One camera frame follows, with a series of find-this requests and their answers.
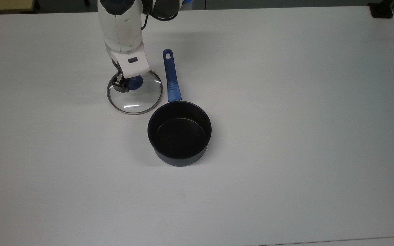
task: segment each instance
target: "metal rim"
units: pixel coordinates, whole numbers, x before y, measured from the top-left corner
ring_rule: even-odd
[[[158,76],[155,72],[153,72],[152,70],[148,71],[148,73],[151,73],[153,76],[156,77],[156,79],[158,79],[159,81],[161,81],[161,79],[159,78],[159,76]],[[162,95],[163,95],[163,92],[164,92],[163,85],[162,85],[162,81],[161,81],[160,84],[161,84],[161,95],[159,95],[158,101],[156,101],[156,103],[153,104],[153,106],[151,106],[149,109],[146,109],[146,110],[141,111],[141,112],[137,112],[137,113],[126,112],[126,111],[124,111],[124,110],[118,108],[118,107],[113,103],[113,101],[112,101],[112,99],[111,99],[111,97],[110,97],[111,81],[107,84],[107,91],[106,91],[106,93],[107,93],[107,99],[108,99],[109,102],[112,104],[112,106],[114,106],[114,108],[116,108],[117,110],[119,110],[119,111],[122,112],[122,113],[129,114],[129,115],[144,114],[144,113],[147,113],[147,112],[151,111],[152,109],[154,109],[154,108],[160,103],[160,101],[162,100]]]

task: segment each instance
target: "saucepan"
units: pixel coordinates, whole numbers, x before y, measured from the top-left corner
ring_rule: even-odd
[[[199,106],[182,101],[171,50],[163,52],[168,103],[156,110],[148,122],[148,138],[158,157],[173,166],[199,160],[211,138],[211,121]]]

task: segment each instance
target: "cable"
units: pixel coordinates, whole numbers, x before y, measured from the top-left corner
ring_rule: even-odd
[[[145,6],[145,10],[147,10],[148,14],[150,14],[154,19],[162,21],[162,22],[170,21],[170,20],[174,19],[178,14],[178,12],[177,12],[177,13],[175,13],[175,15],[173,15],[170,18],[162,19],[162,18],[159,18],[153,14],[153,12],[150,10],[150,8],[147,7],[147,3],[144,0],[142,0],[142,5]]]
[[[145,26],[147,25],[147,21],[148,21],[148,14],[145,16],[145,22],[144,22],[144,26],[141,27],[141,31],[145,28]]]

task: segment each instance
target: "table surface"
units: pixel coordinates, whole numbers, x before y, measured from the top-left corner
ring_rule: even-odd
[[[96,13],[0,16],[0,246],[394,237],[394,18],[183,11],[143,35],[211,119],[191,166],[156,156],[152,112],[109,104]]]
[[[297,244],[297,246],[394,246],[394,238],[302,243]]]
[[[0,11],[32,11],[34,0],[0,0]]]

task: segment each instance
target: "blue handle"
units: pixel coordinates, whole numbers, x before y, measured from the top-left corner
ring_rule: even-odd
[[[166,49],[164,54],[164,65],[165,74],[167,76],[167,92],[168,92],[168,102],[170,101],[180,101],[182,96],[180,95],[179,83],[177,83],[177,75],[175,74],[174,57],[172,56],[172,51]]]

